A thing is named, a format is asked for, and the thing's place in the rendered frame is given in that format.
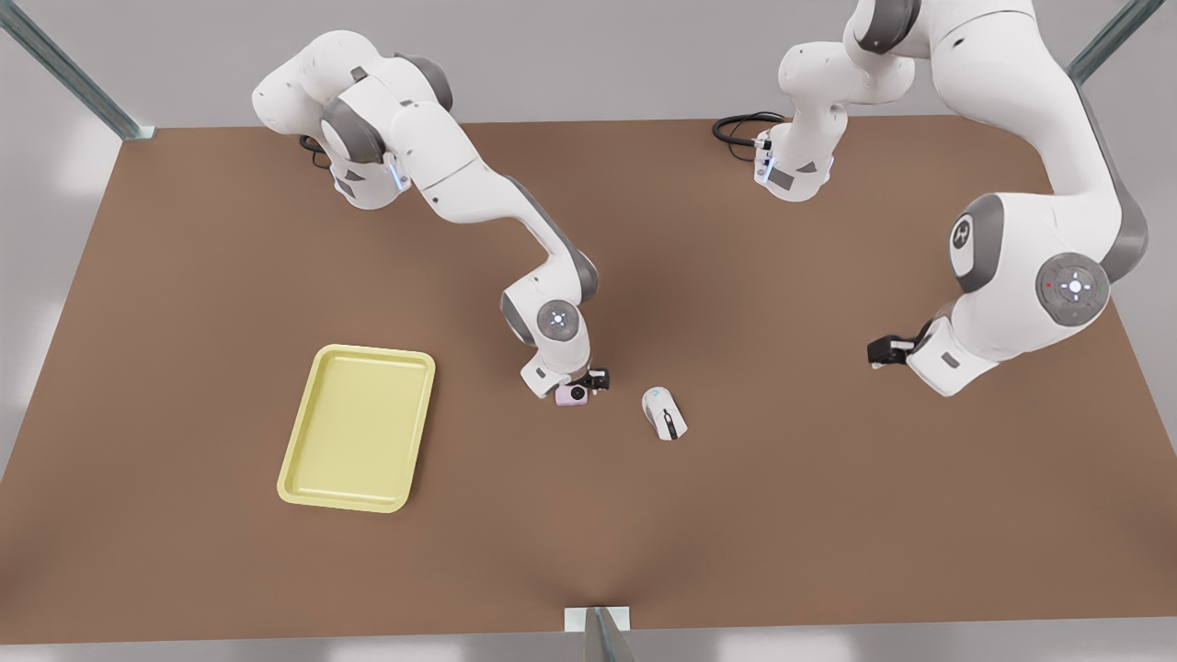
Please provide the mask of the white computer mouse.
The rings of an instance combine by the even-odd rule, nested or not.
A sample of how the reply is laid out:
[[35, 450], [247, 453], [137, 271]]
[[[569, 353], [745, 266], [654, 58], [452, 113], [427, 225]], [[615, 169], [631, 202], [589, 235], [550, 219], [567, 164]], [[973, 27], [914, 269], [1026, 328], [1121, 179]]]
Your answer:
[[643, 393], [643, 411], [661, 441], [680, 439], [689, 431], [689, 424], [681, 418], [680, 408], [666, 388], [651, 388]]

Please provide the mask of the yellow rectangular tray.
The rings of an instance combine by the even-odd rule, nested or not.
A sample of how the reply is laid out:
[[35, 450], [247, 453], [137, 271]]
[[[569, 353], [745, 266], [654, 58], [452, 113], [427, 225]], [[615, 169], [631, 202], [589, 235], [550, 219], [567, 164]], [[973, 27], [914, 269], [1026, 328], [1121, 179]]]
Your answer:
[[277, 494], [295, 507], [394, 514], [415, 481], [435, 360], [331, 344], [315, 352]]

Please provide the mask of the silver frame post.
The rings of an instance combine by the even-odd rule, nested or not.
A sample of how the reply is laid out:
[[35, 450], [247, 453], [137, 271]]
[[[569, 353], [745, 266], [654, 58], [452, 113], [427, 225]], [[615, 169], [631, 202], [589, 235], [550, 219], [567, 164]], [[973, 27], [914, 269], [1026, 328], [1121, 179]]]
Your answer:
[[631, 630], [627, 605], [564, 608], [564, 629], [583, 634], [583, 662], [636, 662], [623, 636]]
[[1128, 0], [1123, 4], [1102, 26], [1100, 32], [1068, 64], [1068, 78], [1077, 86], [1083, 86], [1164, 4], [1166, 0]]
[[155, 137], [155, 126], [140, 125], [125, 112], [14, 0], [0, 0], [0, 29], [124, 143], [146, 143]]

